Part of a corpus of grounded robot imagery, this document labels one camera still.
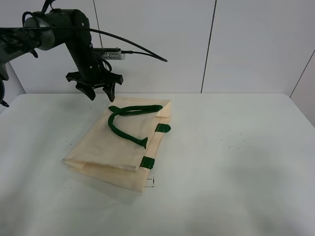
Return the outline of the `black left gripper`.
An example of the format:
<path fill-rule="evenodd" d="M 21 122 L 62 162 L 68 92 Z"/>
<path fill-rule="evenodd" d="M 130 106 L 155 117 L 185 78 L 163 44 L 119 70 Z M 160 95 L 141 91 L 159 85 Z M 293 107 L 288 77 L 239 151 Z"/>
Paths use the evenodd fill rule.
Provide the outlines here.
<path fill-rule="evenodd" d="M 123 76 L 107 71 L 100 67 L 81 68 L 77 72 L 69 72 L 66 79 L 71 82 L 75 81 L 76 89 L 85 94 L 91 101 L 94 101 L 96 94 L 94 89 L 103 88 L 109 101 L 115 100 L 115 84 L 123 83 Z"/>

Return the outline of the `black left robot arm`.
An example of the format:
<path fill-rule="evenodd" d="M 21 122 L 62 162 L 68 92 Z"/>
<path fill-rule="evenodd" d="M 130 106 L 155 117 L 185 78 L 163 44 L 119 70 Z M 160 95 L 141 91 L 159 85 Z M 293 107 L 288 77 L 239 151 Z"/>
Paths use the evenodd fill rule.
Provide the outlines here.
<path fill-rule="evenodd" d="M 1 82 L 9 79 L 6 63 L 27 53 L 37 58 L 36 49 L 48 51 L 65 44 L 78 69 L 66 75 L 67 81 L 75 81 L 76 89 L 90 100 L 95 99 L 94 89 L 102 88 L 114 101 L 115 85 L 121 85 L 123 77 L 111 71 L 111 65 L 102 56 L 105 50 L 93 47 L 89 20 L 83 12 L 77 9 L 25 12 L 22 24 L 21 28 L 0 30 Z"/>

